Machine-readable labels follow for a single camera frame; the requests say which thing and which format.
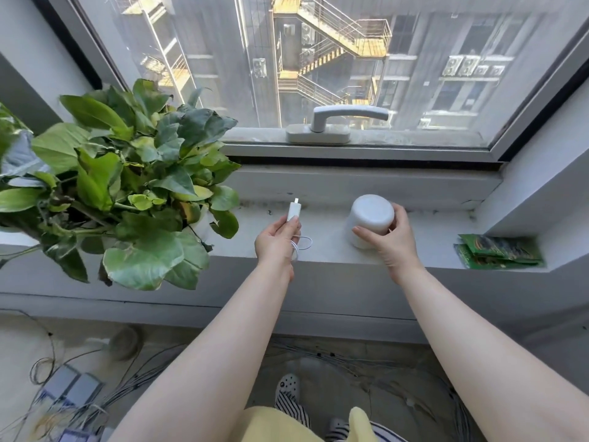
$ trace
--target tile floor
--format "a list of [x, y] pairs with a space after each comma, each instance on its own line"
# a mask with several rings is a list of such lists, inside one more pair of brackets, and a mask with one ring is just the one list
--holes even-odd
[[[111, 322], [41, 319], [52, 333], [58, 362], [100, 349], [122, 325]], [[130, 372], [162, 349], [190, 342], [197, 329], [144, 326], [145, 345]], [[51, 356], [46, 332], [24, 316], [0, 314], [0, 442], [49, 440], [63, 431], [69, 415], [48, 421], [48, 404], [33, 408], [19, 438], [14, 437], [38, 391], [29, 380], [37, 359]], [[181, 348], [159, 355], [164, 361]], [[71, 362], [80, 372], [91, 372], [105, 382], [102, 393], [111, 392], [129, 367], [116, 362], [104, 350]], [[41, 364], [42, 378], [47, 365]], [[250, 405], [273, 405], [278, 380], [293, 372], [301, 379], [301, 403], [322, 436], [330, 417], [346, 418], [353, 406], [363, 408], [373, 421], [386, 425], [409, 442], [458, 440], [454, 430], [455, 404], [444, 386], [445, 375], [431, 349], [424, 345], [361, 342], [328, 338], [275, 337], [266, 353], [249, 399]], [[116, 426], [145, 387], [129, 394], [101, 416], [99, 424]], [[471, 422], [472, 441], [483, 441]]]

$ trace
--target green packet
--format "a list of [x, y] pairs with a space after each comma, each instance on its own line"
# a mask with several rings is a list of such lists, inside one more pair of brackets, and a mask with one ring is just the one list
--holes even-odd
[[513, 260], [500, 259], [494, 256], [479, 256], [473, 254], [468, 245], [455, 244], [454, 249], [458, 253], [458, 257], [466, 268], [473, 270], [509, 270], [509, 269], [521, 269], [528, 268], [539, 263], [519, 263]]
[[531, 237], [489, 237], [479, 234], [460, 234], [468, 249], [477, 256], [493, 256], [519, 263], [542, 263], [542, 255]]

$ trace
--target pothos plant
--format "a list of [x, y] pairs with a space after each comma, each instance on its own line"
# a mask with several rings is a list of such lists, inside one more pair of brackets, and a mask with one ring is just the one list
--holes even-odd
[[98, 277], [107, 285], [194, 289], [212, 247], [190, 224], [209, 211], [221, 236], [239, 227], [230, 212], [237, 192], [220, 183], [240, 165], [219, 141], [237, 121], [196, 108], [199, 95], [176, 109], [154, 82], [139, 79], [132, 92], [61, 96], [76, 124], [36, 137], [0, 110], [0, 225], [39, 241], [3, 255], [0, 267], [41, 250], [88, 282], [83, 251], [102, 254]]

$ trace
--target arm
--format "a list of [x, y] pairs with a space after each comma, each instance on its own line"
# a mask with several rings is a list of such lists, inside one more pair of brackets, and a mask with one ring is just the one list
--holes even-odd
[[224, 441], [245, 408], [293, 276], [286, 216], [256, 239], [258, 265], [129, 410], [111, 442]]
[[589, 438], [589, 397], [471, 310], [419, 261], [405, 209], [386, 236], [354, 232], [376, 247], [405, 292], [448, 378], [490, 441]]

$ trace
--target white cup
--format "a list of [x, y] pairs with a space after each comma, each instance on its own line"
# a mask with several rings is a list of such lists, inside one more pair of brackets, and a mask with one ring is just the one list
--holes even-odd
[[346, 219], [346, 238], [357, 248], [372, 248], [372, 245], [354, 234], [352, 228], [362, 226], [384, 236], [389, 232], [389, 226], [391, 226], [394, 219], [395, 210], [387, 199], [374, 194], [358, 197], [354, 201], [350, 215]]

